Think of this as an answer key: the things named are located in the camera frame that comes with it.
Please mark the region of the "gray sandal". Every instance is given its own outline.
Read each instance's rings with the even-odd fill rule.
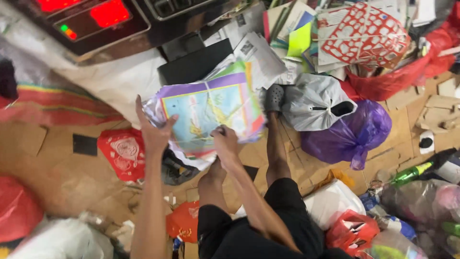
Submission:
[[[272,84],[265,93],[265,112],[281,112],[284,103],[284,89],[278,84]]]

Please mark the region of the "yellow-green paper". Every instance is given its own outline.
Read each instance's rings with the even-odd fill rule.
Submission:
[[[302,57],[302,53],[310,47],[311,22],[289,33],[288,57]]]

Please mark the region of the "purple plastic bag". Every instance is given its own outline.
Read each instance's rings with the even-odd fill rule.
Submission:
[[[368,151],[388,137],[391,118],[374,101],[363,100],[357,104],[356,112],[341,118],[329,129],[301,132],[302,150],[329,164],[349,161],[353,170],[364,169]]]

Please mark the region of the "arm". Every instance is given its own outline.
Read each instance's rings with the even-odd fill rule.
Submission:
[[[284,222],[259,194],[251,178],[244,170],[238,158],[238,144],[234,130],[227,126],[221,126],[220,129],[214,130],[211,135],[214,137],[222,167],[230,175],[238,196],[243,202],[250,225],[260,231],[265,238],[274,240],[300,253]]]
[[[136,218],[132,238],[132,259],[165,258],[166,222],[161,181],[161,158],[168,145],[169,137],[177,115],[173,115],[161,129],[150,124],[142,112],[140,97],[136,99],[136,113],[141,123],[145,144],[144,193]]]

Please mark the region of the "green glass bottle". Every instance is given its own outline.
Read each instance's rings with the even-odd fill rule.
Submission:
[[[411,182],[419,177],[423,172],[425,172],[428,168],[433,165],[433,162],[424,163],[417,166],[409,167],[408,169],[402,170],[401,172],[397,173],[391,184],[396,186],[401,186]]]

